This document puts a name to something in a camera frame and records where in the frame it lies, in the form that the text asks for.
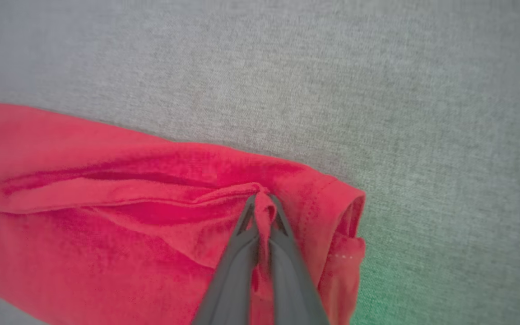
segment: red shirt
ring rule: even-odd
[[[0,103],[0,297],[51,325],[188,325],[246,199],[283,203],[333,325],[355,308],[365,194],[292,161]],[[269,275],[251,320],[271,324]]]

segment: folded cloth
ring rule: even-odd
[[[187,325],[252,194],[261,245],[275,194],[331,324],[348,324],[361,190],[292,161],[0,103],[0,297],[51,325]],[[273,323],[260,251],[254,325]]]

